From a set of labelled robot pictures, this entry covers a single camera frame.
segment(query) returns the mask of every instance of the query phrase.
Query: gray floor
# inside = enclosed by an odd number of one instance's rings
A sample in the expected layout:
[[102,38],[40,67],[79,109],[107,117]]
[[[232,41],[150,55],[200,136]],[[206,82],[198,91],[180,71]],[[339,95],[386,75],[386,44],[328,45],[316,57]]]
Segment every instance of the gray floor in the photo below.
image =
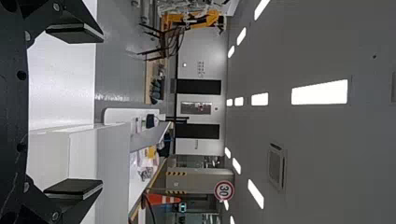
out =
[[[106,108],[159,108],[172,116],[175,96],[167,94],[158,105],[144,104],[146,63],[136,53],[154,49],[156,42],[143,34],[140,8],[130,1],[99,0],[97,20],[105,33],[105,43],[97,45],[95,77],[95,122],[103,122]],[[171,60],[166,88],[175,76],[176,60]]]

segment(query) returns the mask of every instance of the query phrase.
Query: ceiling vent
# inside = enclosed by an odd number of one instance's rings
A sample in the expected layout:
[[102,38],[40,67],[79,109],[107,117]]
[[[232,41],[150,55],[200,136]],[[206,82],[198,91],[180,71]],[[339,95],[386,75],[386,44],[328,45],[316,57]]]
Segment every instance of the ceiling vent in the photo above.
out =
[[268,177],[277,191],[286,187],[286,151],[273,143],[268,151]]

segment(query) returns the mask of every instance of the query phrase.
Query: metal fixture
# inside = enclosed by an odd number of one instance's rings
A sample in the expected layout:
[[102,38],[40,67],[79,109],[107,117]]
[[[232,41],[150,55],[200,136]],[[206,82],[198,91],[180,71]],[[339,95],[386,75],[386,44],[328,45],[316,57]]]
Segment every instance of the metal fixture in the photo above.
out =
[[[0,27],[6,43],[0,47],[0,223],[80,223],[101,193],[102,181],[67,179],[43,192],[26,174],[27,49],[44,31],[67,43],[103,42],[103,32],[82,0],[0,0]],[[86,197],[70,201],[62,197],[65,193]]]

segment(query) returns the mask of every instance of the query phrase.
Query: industrial machine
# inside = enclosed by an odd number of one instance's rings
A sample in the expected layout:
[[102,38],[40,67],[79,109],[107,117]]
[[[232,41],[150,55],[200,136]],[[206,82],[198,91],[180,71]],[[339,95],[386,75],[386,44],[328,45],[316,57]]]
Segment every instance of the industrial machine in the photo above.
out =
[[163,19],[164,29],[169,29],[172,24],[183,25],[186,30],[205,27],[218,27],[220,33],[226,29],[226,16],[221,14],[222,4],[213,0],[184,0],[162,1],[158,5],[158,13]]
[[44,31],[69,44],[104,41],[82,0],[0,0],[1,224],[80,223],[102,191],[100,180],[66,179],[43,192],[26,174],[27,49]]

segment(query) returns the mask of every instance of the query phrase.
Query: bolt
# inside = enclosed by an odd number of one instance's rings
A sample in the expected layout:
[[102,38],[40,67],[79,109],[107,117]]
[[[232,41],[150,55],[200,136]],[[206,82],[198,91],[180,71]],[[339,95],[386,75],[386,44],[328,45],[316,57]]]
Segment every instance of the bolt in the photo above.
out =
[[27,42],[29,42],[31,39],[32,39],[32,37],[30,37],[29,32],[25,31],[25,40],[26,40]]
[[59,7],[59,4],[58,4],[58,3],[54,3],[54,4],[53,4],[53,9],[54,9],[55,11],[60,11],[60,10],[61,10],[61,7]]
[[30,184],[28,182],[25,182],[23,185],[23,193],[26,193],[30,188]]
[[58,218],[59,218],[59,213],[58,212],[55,212],[55,213],[52,214],[52,221],[56,221],[56,220],[58,220]]

